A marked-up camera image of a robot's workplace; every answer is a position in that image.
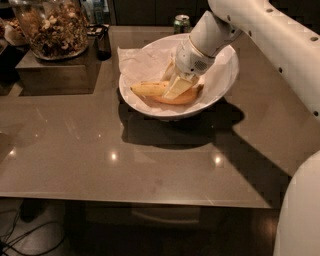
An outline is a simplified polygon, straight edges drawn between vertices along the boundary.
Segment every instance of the black cable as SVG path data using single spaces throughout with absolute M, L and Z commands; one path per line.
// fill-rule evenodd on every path
M 40 225 L 40 226 L 37 226 L 36 228 L 31 229 L 30 231 L 28 231 L 28 232 L 26 232 L 26 233 L 24 233 L 24 234 L 16 237 L 15 239 L 11 240 L 9 243 L 3 243 L 3 247 L 6 248 L 6 249 L 5 249 L 2 253 L 5 254 L 5 255 L 7 255 L 7 254 L 6 254 L 6 251 L 9 250 L 9 249 L 11 249 L 11 250 L 13 250 L 14 252 L 16 252 L 16 253 L 18 253 L 18 254 L 20 254 L 20 255 L 22 255 L 22 256 L 41 256 L 41 255 L 45 255 L 45 254 L 47 254 L 47 253 L 49 253 L 49 252 L 54 251 L 55 249 L 57 249 L 57 248 L 64 242 L 64 240 L 65 240 L 65 235 L 63 235 L 62 239 L 61 239 L 61 240 L 59 241 L 59 243 L 57 243 L 54 247 L 52 247 L 51 249 L 49 249 L 49 250 L 47 250 L 47 251 L 38 253 L 38 254 L 26 254 L 26 253 L 23 253 L 23 252 L 17 250 L 16 248 L 14 248 L 14 245 L 15 245 L 16 243 L 20 242 L 23 238 L 27 237 L 28 235 L 30 235 L 31 233 L 37 231 L 38 229 L 40 229 L 40 228 L 42 228 L 42 227 L 44 227 L 44 226 L 46 226 L 46 225 L 50 225 L 50 224 L 58 224 L 58 225 L 61 225 L 61 224 L 60 224 L 59 222 L 57 222 L 57 221 L 50 221 L 50 222 L 46 222 L 46 223 L 44 223 L 44 224 L 42 224 L 42 225 Z

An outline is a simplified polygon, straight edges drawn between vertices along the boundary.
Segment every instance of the white bowl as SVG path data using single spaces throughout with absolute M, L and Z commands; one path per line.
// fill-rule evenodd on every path
M 150 61 L 153 62 L 155 59 L 155 68 L 164 71 L 166 64 L 168 64 L 167 60 L 170 59 L 170 54 L 187 36 L 188 34 L 177 34 L 165 37 L 145 46 L 143 50 L 147 50 L 148 55 L 152 53 L 150 54 L 150 58 L 152 58 Z M 126 70 L 137 70 L 136 82 L 145 81 L 142 78 L 143 72 L 146 70 L 144 64 L 141 61 L 133 61 L 128 62 L 126 66 Z M 132 79 L 126 79 L 125 72 L 120 75 L 119 89 L 125 102 L 140 113 L 160 120 L 180 120 L 196 115 L 217 102 L 234 84 L 238 73 L 239 60 L 237 54 L 231 46 L 227 46 L 217 55 L 214 65 L 200 78 L 204 82 L 204 88 L 198 98 L 190 104 L 168 105 L 139 97 L 130 90 Z

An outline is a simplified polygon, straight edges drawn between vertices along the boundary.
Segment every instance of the countertop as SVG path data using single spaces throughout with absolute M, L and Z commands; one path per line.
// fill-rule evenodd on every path
M 93 94 L 0 97 L 0 196 L 279 208 L 320 126 L 250 39 L 232 45 L 240 75 L 222 100 L 162 122 L 121 99 L 116 48 L 172 28 L 109 32 Z

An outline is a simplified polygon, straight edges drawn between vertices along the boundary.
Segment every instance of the cabinet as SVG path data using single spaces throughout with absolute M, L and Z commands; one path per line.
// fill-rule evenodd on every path
M 117 25 L 171 26 L 178 14 L 190 16 L 191 25 L 209 8 L 207 0 L 114 0 Z

